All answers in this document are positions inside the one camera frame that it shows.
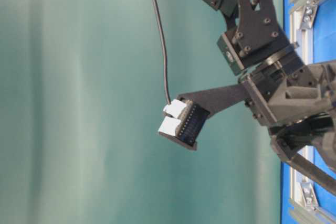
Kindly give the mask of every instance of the screw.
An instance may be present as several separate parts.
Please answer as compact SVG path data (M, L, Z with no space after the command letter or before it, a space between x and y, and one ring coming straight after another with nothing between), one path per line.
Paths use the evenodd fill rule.
M243 34L243 33L241 33L241 32L238 32L238 33L236 34L236 39L242 39L242 38L243 38L243 36L244 36L244 34Z
M268 25L269 23L271 23L271 19L270 18L265 18L264 19L264 24Z
M248 108L254 106L254 102L253 101L245 102L245 106Z
M244 47L244 52L250 52L250 51L251 51L251 47L250 46Z
M237 41L236 36L234 36L234 37L232 38L232 44L233 44L233 45L238 44L238 41Z
M241 51L239 52L239 56L240 56L241 58L244 58L246 55L247 55L247 53L245 53L243 50L241 50Z
M307 15L312 15L312 14L313 14L313 9L310 8L310 7L307 7L307 8L306 8L306 14L307 14Z
M273 33L272 33L272 37L273 38L277 38L279 36L279 33L277 32L277 31L274 31Z
M310 194L310 190L308 188L303 189L305 194Z
M226 57L230 62L234 62L235 59L232 57L232 54L230 52L226 52Z
M303 21L306 22L306 23L308 23L310 21L310 16L305 16L303 18Z

